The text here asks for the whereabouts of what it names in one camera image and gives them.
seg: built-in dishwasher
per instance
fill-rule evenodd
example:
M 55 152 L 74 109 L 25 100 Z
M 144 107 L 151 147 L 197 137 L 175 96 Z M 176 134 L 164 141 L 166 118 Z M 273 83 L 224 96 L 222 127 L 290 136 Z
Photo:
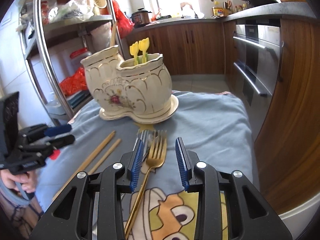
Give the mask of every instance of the built-in dishwasher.
M 244 103 L 255 140 L 266 118 L 276 82 L 281 81 L 280 28 L 237 25 L 233 36 L 238 52 L 235 95 Z

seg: silver screw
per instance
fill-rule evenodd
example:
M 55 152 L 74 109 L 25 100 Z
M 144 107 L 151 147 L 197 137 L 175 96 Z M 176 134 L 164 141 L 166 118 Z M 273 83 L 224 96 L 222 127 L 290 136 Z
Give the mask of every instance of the silver screw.
M 197 165 L 198 168 L 201 168 L 201 169 L 203 169 L 203 168 L 205 168 L 207 166 L 207 164 L 204 163 L 204 162 L 197 162 L 196 165 Z
M 234 171 L 233 172 L 233 176 L 235 176 L 237 178 L 241 178 L 242 177 L 242 172 L 241 171 Z
M 81 171 L 77 174 L 78 179 L 82 179 L 85 177 L 85 172 Z
M 113 168 L 114 168 L 115 170 L 121 169 L 122 166 L 123 166 L 122 163 L 115 163 L 115 164 L 113 164 Z

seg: ceramic base tray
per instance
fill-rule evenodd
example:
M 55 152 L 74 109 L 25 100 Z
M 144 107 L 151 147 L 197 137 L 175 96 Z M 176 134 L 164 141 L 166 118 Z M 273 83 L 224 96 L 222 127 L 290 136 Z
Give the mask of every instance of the ceramic base tray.
M 105 110 L 103 108 L 100 109 L 99 112 L 99 116 L 103 119 L 103 120 L 117 120 L 123 117 L 130 117 L 132 118 L 134 121 L 136 121 L 137 123 L 143 123 L 143 124 L 155 124 L 155 123 L 160 123 L 163 122 L 167 119 L 169 119 L 174 112 L 178 109 L 179 106 L 179 101 L 178 98 L 174 95 L 171 95 L 171 107 L 170 109 L 164 113 L 161 116 L 155 117 L 155 118 L 141 118 L 141 117 L 137 117 L 134 113 L 132 112 L 126 112 L 123 114 L 118 114 L 118 115 L 108 115 L 108 113 L 105 112 Z

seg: gray-blue cloth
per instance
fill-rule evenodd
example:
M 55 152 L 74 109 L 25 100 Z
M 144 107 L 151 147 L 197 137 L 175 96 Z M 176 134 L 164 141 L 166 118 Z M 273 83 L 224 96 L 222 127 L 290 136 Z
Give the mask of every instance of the gray-blue cloth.
M 151 173 L 147 188 L 160 188 L 166 195 L 183 190 L 175 155 L 177 137 L 182 137 L 186 149 L 195 151 L 201 161 L 223 172 L 240 170 L 252 181 L 255 161 L 251 129 L 241 100 L 233 95 L 191 92 L 174 92 L 174 95 L 179 99 L 178 110 L 167 121 L 154 125 L 157 130 L 167 130 L 168 148 L 163 167 L 156 174 Z M 72 125 L 75 143 L 64 148 L 57 160 L 48 160 L 39 171 L 36 196 L 44 211 L 57 191 L 113 130 L 116 131 L 113 140 L 85 170 L 89 171 L 118 138 L 122 139 L 121 144 L 97 172 L 118 162 L 123 153 L 132 151 L 139 127 L 128 117 L 104 121 L 99 117 L 99 109 L 94 100 L 82 108 Z M 128 212 L 129 209 L 124 210 L 124 219 Z

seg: metal rack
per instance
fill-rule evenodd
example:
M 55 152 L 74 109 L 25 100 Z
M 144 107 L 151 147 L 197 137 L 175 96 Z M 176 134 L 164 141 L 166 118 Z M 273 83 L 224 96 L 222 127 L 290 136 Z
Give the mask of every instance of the metal rack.
M 108 11 L 112 12 L 111 15 L 92 16 L 89 20 L 85 22 L 71 18 L 71 19 L 65 19 L 59 22 L 55 22 L 55 23 L 43 26 L 42 19 L 41 19 L 41 0 L 33 0 L 33 17 L 34 17 L 35 34 L 27 44 L 25 35 L 21 32 L 20 33 L 21 46 L 22 46 L 22 51 L 24 54 L 27 70 L 31 78 L 31 82 L 33 83 L 36 93 L 42 105 L 44 106 L 44 108 L 46 109 L 47 100 L 42 92 L 42 89 L 39 85 L 39 82 L 37 80 L 37 77 L 35 75 L 35 72 L 33 70 L 33 66 L 31 63 L 31 56 L 35 54 L 37 51 L 40 54 L 40 58 L 44 66 L 45 73 L 49 79 L 50 85 L 52 86 L 53 91 L 56 94 L 57 100 L 60 102 L 60 104 L 62 105 L 65 111 L 65 114 L 63 115 L 56 115 L 56 114 L 49 113 L 48 110 L 46 109 L 48 115 L 50 116 L 52 122 L 55 125 L 60 125 L 59 120 L 69 121 L 70 119 L 72 119 L 74 115 L 84 105 L 86 105 L 89 101 L 92 100 L 92 96 L 88 96 L 87 98 L 85 98 L 75 108 L 71 107 L 71 105 L 68 103 L 67 98 L 65 97 L 65 95 L 63 94 L 59 86 L 57 76 L 55 74 L 55 71 L 53 69 L 53 66 L 50 60 L 47 42 L 50 44 L 50 46 L 53 46 L 76 37 L 82 37 L 83 45 L 84 47 L 86 47 L 87 33 L 89 33 L 91 30 L 109 21 L 111 21 L 112 25 L 114 25 L 116 16 L 115 16 L 112 0 L 107 0 L 107 5 L 108 5 Z M 63 34 L 60 33 L 60 35 L 52 35 L 52 32 L 55 32 L 58 29 L 62 31 Z M 44 35 L 48 33 L 51 34 L 51 36 L 50 36 L 50 40 L 46 41 Z M 119 45 L 119 51 L 123 55 L 121 40 L 118 32 L 117 32 L 116 40 L 117 40 L 117 44 Z

